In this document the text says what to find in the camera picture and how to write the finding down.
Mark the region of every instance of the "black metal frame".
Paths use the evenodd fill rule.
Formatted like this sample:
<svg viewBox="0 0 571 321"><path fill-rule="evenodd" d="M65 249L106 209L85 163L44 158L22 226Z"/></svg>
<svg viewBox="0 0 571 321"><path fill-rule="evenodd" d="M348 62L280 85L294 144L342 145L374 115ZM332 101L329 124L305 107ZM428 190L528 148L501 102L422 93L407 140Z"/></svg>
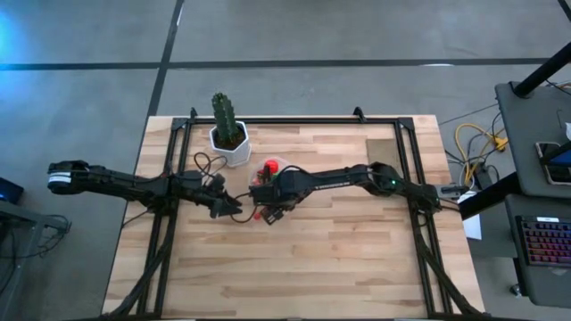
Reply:
<svg viewBox="0 0 571 321"><path fill-rule="evenodd" d="M424 184L426 182L424 176L424 170L422 167L422 161L420 159L420 152L418 149L418 141L416 137L416 131L414 128L414 122L412 118L366 118L362 110L357 107L353 113L352 117L292 117L292 118L256 118L256 117L238 117L237 119L248 123L248 124L363 124L363 125L392 125L394 127L394 133L397 143L397 152L399 153L403 178L410 181L410 169L407 162L407 153L405 150L405 143L403 138L403 130L406 130L410 137L410 145L412 151L412 159L414 160L415 170L417 172L418 183ZM167 147L167 155L165 157L164 172L170 172L172 168L172 161L174 155L175 144L177 142L178 132L184 129L183 142L181 146L181 153L179 156L178 172L184 171L186 165L186 156L188 153L188 146L190 145L190 133L193 125L213 125L214 118L197 118L196 111L192 109L190 118L175 118L171 123L171 131L169 144ZM408 200L409 203L409 213L410 222L412 226L412 233L415 240L415 247L417 252L418 269L420 273L420 280L423 287L423 295L426 306L427 317L458 317L452 312L451 298L446 290L451 289L456 294L456 297L461 297L458 290L454 287L450 278L447 277L443 270L443 260L442 254L440 252L440 247L438 244L438 237L436 234L436 228L434 225L434 220L431 216L426 218L426 226L428 237L430 240L430 249L426 245L424 238L422 236L421 227L418 220L418 212L414 204ZM161 231L162 219L167 216L169 218L169 223L167 226L167 232L164 236L164 241L159 246L159 233ZM126 299L121 303L118 309L115 309L111 314L101 315L97 318L89 318L84 320L96 320L96 319L112 319L112 320L150 320L150 319L160 319L164 295L166 291L168 273L169 273L169 263L170 254L172 249L172 244L174 242L175 226L177 223L178 216L178 200L174 201L170 206L161 213L155 215L153 221L153 228L151 231L151 237L149 242L149 248L147 252L147 260L145 263L145 272L141 278L137 281L135 287L131 293L126 297ZM436 312L434 306L434 296L432 293L432 288L430 286L430 276L428 274L427 266L431 267L437 276L438 284L440 287L440 293L443 302L443 313ZM152 312L147 311L148 302L148 285L151 282L153 274L157 269L161 267L159 281L158 281L158 291L155 298L155 304ZM134 307L135 303L138 302L136 314L130 315L130 310ZM462 313L467 315L477 314L472 308L460 308ZM471 319L490 319L485 316L475 316L476 318Z"/></svg>

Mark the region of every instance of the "desk leg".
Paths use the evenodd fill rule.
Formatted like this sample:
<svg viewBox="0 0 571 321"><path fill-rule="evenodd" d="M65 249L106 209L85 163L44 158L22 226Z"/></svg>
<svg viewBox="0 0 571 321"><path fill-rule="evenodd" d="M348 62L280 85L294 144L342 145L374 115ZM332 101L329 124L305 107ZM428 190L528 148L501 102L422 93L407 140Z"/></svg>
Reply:
<svg viewBox="0 0 571 321"><path fill-rule="evenodd" d="M460 215L462 219L471 218L483 210L503 202L506 195L511 193L521 193L516 172L509 174L496 182L496 184L460 203Z"/></svg>
<svg viewBox="0 0 571 321"><path fill-rule="evenodd" d="M528 296L527 295L527 289L525 288L525 282L524 282L524 275L521 272L521 267L519 266L519 259L518 258L514 258L514 268L516 269L516 277L517 277L517 284L519 285L519 291L521 292L521 295L523 296Z"/></svg>

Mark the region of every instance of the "cable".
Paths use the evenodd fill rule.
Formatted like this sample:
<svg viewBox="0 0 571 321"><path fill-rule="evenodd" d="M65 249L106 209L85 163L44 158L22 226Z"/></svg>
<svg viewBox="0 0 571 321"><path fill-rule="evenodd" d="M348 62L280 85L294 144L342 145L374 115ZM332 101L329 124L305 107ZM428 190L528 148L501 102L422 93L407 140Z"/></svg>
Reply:
<svg viewBox="0 0 571 321"><path fill-rule="evenodd" d="M453 201L453 200L449 200L449 199L440 199L440 201L444 201L444 202L448 202L450 204L454 204L454 205L458 205L457 202Z"/></svg>
<svg viewBox="0 0 571 321"><path fill-rule="evenodd" d="M461 163L464 162L463 160L461 160L460 158L458 158L458 157L457 157L456 155L454 155L453 153L448 152L445 148L444 148L444 151L448 154L448 156L452 157L454 160L459 161L459 162L461 162Z"/></svg>
<svg viewBox="0 0 571 321"><path fill-rule="evenodd" d="M240 197L244 197L244 196L246 196L246 195L250 195L250 192L248 192L248 193L241 193L241 194L239 194L237 197L235 197L234 199L237 200L237 199L239 199Z"/></svg>
<svg viewBox="0 0 571 321"><path fill-rule="evenodd" d="M30 254L30 255L15 257L16 259L28 259L28 258L33 258L36 256L43 258L49 251L55 249L55 247L57 247L57 245L62 241L63 237L65 237L65 235L70 232L71 222L66 217L64 217L63 215L47 215L47 216L53 217L53 218L62 218L66 224L65 231L62 232L62 231L58 230L54 235L50 236L47 239L47 241L45 241L43 244L38 246L38 248L41 249L40 251L33 253L33 254ZM48 246L48 244L51 241L55 240L56 237L57 237L57 241L55 241L55 243L52 244L51 246ZM0 257L0 259L12 259L12 257Z"/></svg>
<svg viewBox="0 0 571 321"><path fill-rule="evenodd" d="M561 91L562 93L566 94L566 95L571 95L571 93L569 93L568 91L566 91L565 89L560 88L559 86L557 86L556 84L550 82L549 80L545 80L548 84L556 87L559 91Z"/></svg>
<svg viewBox="0 0 571 321"><path fill-rule="evenodd" d="M468 162L465 162L464 165L462 165L462 169L460 170L460 176L458 177L458 181L461 183L462 182L462 177L464 176L464 170L466 170L466 167L468 166ZM474 188L474 185L476 184L476 181L474 180L474 177L470 178L470 182L472 183L469 187L469 189L471 190L472 188Z"/></svg>
<svg viewBox="0 0 571 321"><path fill-rule="evenodd" d="M145 210L145 211L142 212L141 214L138 214L138 215L134 216L133 218L128 219L126 222L124 222L124 223L121 225L121 229L122 229L122 228L125 228L125 225L129 224L130 222L132 222L132 221L136 220L137 218L142 217L144 214L150 213L150 212L151 212L150 210Z"/></svg>
<svg viewBox="0 0 571 321"><path fill-rule="evenodd" d="M459 210L459 209L454 209L454 208L448 207L448 206L441 206L441 207L442 207L443 209L446 209L446 210L455 210L455 211L457 211L458 213L460 213L460 210Z"/></svg>
<svg viewBox="0 0 571 321"><path fill-rule="evenodd" d="M505 128L500 129L500 131L498 132L498 134L501 133L501 132L503 132L504 130L505 130ZM506 142L505 144L502 144L501 146L495 146L491 152L488 152L488 153L484 156L484 151L485 151L485 149L488 147L488 145L489 145L491 142L492 142L492 141L488 141L488 143L486 143L486 144L484 145L484 147L482 148L482 151L480 151L480 155L478 156L478 158L484 157L483 166L485 166L485 163L486 163L486 161L488 160L488 157L489 157L490 155L492 155L492 154L493 154L494 152L496 152L496 151L499 151L500 148L506 146L506 145L509 143L509 142ZM470 172L469 172L469 174L468 174L468 177L472 177L472 176L474 175L474 172L476 171L476 168L477 168L477 166L473 166L473 167L472 167L472 169L470 170Z"/></svg>
<svg viewBox="0 0 571 321"><path fill-rule="evenodd" d="M10 228L10 235L12 236L12 268L10 269L10 275L6 278L2 289L0 289L0 298L4 294L4 291L12 281L12 277L14 276L14 272L16 271L16 254L17 254L17 246L16 246L16 234L14 233L13 227Z"/></svg>
<svg viewBox="0 0 571 321"><path fill-rule="evenodd" d="M206 158L207 162L206 162L205 167L200 166L200 164L198 163L198 159L197 159L198 156L204 156L204 158ZM221 169L225 168L226 165L228 164L228 158L226 158L226 156L218 156L218 157L215 157L214 159L211 160L210 156L208 156L205 152L197 152L194 155L193 159L194 159L194 164L196 164L196 167L199 169L199 171L202 174L204 174L205 176L210 177L212 179L214 179L214 174L218 173ZM211 171L212 163L214 161L217 161L217 160L224 160L224 164L222 164L222 166L220 166L218 169L216 169L211 174L210 171Z"/></svg>
<svg viewBox="0 0 571 321"><path fill-rule="evenodd" d="M500 180L500 171L498 170L498 168L496 168L493 165L488 165L485 167L486 170L489 170L489 168L492 168L493 170L496 171L496 182Z"/></svg>
<svg viewBox="0 0 571 321"><path fill-rule="evenodd" d="M458 164L460 166L464 165L464 162L462 162L462 161L457 161L457 160L453 160L453 159L449 159L449 158L446 158L446 160L448 161L449 164Z"/></svg>
<svg viewBox="0 0 571 321"><path fill-rule="evenodd" d="M464 124L460 124L458 127L456 127L456 131L454 132L454 139L456 141L456 147L458 147L458 150L460 151L460 154L462 155L462 159L464 159L464 161L466 161L468 159L468 157L467 157L466 153L464 152L464 150L462 149L462 146L460 145L459 133L460 133L460 130L462 128L465 128L465 127L474 128L474 129L478 130L480 133L482 133L482 135L488 135L491 139L493 139L492 135L490 135L487 131L483 130L481 127L479 127L476 124L464 123Z"/></svg>
<svg viewBox="0 0 571 321"><path fill-rule="evenodd" d="M496 131L495 131L495 129L494 129L494 127L495 127L494 125L495 125L495 123L496 123L496 119L497 119L498 117L500 117L500 115L501 115L501 112L498 112L498 114L496 115L496 117L493 118L493 121L492 121L492 136L493 136L493 137L496 137Z"/></svg>
<svg viewBox="0 0 571 321"><path fill-rule="evenodd" d="M461 115L461 116L458 116L458 117L454 117L453 119L448 119L448 120L446 120L446 121L443 121L443 122L441 122L441 123L438 123L438 126L442 126L442 125L444 125L444 124L448 124L449 122L454 121L454 120L456 120L456 119L463 119L464 117L467 117L467 116L470 116L470 115L474 115L475 113L478 113L478 112L480 112L480 111L488 110L488 109L490 109L490 108L492 108L492 107L494 107L494 106L497 106L497 105L498 105L498 103L494 103L494 104L491 104L491 105L489 105L489 106L485 106L484 108L480 108L480 109L478 109L478 110L471 111L471 112L469 112L469 113L467 113L467 114L464 114L464 115Z"/></svg>
<svg viewBox="0 0 571 321"><path fill-rule="evenodd" d="M230 215L230 218L232 218L233 221L235 221L236 223L239 223L239 224L248 223L248 222L250 222L250 220L252 220L253 215L256 214L256 210L258 210L257 205L256 205L256 207L253 208L253 211L252 211L252 214L250 215L250 217L245 219L245 220L236 219L236 218L234 218L234 215Z"/></svg>

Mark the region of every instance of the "cactus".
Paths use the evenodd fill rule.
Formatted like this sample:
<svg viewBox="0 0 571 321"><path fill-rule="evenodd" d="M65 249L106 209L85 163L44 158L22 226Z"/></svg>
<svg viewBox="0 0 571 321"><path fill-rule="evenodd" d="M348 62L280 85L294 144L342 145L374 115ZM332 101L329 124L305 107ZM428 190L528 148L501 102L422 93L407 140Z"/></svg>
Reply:
<svg viewBox="0 0 571 321"><path fill-rule="evenodd" d="M219 140L226 144L234 143L238 134L238 126L232 102L226 95L217 93L212 97L212 108L214 109L214 119L216 120Z"/></svg>

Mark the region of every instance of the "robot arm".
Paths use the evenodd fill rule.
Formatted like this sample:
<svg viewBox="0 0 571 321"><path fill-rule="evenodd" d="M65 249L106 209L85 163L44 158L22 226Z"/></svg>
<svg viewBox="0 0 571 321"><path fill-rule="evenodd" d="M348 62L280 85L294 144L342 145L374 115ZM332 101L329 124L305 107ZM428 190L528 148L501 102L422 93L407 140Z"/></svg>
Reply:
<svg viewBox="0 0 571 321"><path fill-rule="evenodd" d="M441 209L434 186L406 182L393 167L379 162L319 173L297 169L285 168L274 180L250 186L254 204L266 206L262 216L268 224L282 218L283 211L293 210L314 191L351 185L362 187L376 196L388 197L396 193L409 197L424 212L434 213Z"/></svg>
<svg viewBox="0 0 571 321"><path fill-rule="evenodd" d="M242 212L238 208L242 204L224 189L224 177L217 175L203 185L203 176L197 170L145 178L71 160L50 164L48 174L47 187L56 194L101 193L141 202L153 211L180 198L207 206L213 218Z"/></svg>

